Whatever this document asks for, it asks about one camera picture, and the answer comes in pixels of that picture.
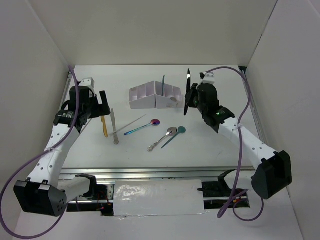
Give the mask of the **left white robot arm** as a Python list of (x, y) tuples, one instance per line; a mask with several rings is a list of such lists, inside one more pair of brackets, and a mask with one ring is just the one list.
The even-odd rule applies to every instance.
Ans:
[(105, 91), (100, 91), (102, 103), (94, 91), (91, 78), (72, 87), (67, 100), (55, 115), (47, 153), (40, 158), (24, 181), (13, 188), (17, 200), (26, 213), (58, 217), (78, 196), (88, 200), (97, 197), (99, 187), (93, 175), (78, 174), (58, 188), (61, 170), (70, 149), (89, 119), (107, 116), (110, 112)]

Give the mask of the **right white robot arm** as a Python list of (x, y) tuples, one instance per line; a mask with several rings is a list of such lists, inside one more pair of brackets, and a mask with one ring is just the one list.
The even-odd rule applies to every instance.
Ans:
[(277, 152), (260, 141), (239, 123), (234, 113), (220, 105), (218, 92), (210, 83), (186, 84), (184, 114), (196, 108), (204, 122), (217, 134), (242, 146), (242, 153), (255, 169), (251, 185), (258, 196), (268, 200), (292, 183), (291, 157), (282, 150)]

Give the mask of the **black knife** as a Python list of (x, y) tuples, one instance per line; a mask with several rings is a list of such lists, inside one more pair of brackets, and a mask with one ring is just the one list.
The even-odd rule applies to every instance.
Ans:
[(191, 72), (190, 69), (187, 69), (186, 75), (186, 93), (185, 93), (185, 101), (184, 101), (184, 112), (183, 115), (186, 116), (189, 108), (189, 100), (190, 100), (190, 91), (191, 91)]

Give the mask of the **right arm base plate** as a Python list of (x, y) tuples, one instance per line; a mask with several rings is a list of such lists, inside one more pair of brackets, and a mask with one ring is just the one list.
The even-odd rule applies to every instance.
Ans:
[(228, 198), (232, 189), (225, 181), (226, 174), (221, 174), (216, 178), (206, 178), (201, 180), (201, 187), (197, 190), (202, 192), (204, 198)]

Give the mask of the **teal knife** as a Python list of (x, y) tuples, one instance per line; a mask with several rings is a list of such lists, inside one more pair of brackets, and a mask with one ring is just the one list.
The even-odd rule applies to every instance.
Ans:
[(162, 82), (161, 82), (161, 96), (164, 96), (164, 92), (165, 92), (165, 75), (163, 75), (162, 77)]

